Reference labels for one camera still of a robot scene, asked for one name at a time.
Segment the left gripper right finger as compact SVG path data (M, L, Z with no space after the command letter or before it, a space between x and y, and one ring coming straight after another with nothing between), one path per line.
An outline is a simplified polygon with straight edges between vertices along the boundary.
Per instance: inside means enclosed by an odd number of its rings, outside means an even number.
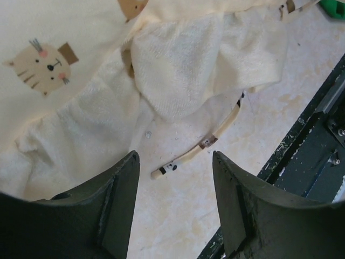
M227 258L344 258L344 202L286 192L213 153Z

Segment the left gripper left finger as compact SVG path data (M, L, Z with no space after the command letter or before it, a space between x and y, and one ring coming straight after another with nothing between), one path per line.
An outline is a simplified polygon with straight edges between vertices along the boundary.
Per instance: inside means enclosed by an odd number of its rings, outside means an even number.
M132 151L50 200L1 194L1 258L126 258L139 176Z

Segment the cream animal print cushion cover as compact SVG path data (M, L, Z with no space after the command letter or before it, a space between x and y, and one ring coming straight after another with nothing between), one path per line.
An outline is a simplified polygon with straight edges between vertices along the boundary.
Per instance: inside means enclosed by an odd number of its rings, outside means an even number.
M1 1L1 192L48 199L110 168L155 118L281 80L315 1Z

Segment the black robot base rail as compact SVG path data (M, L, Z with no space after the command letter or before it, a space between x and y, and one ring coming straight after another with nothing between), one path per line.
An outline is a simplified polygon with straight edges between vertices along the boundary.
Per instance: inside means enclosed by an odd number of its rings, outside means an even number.
M309 200L344 202L343 59L256 177ZM221 228L200 258L227 258Z

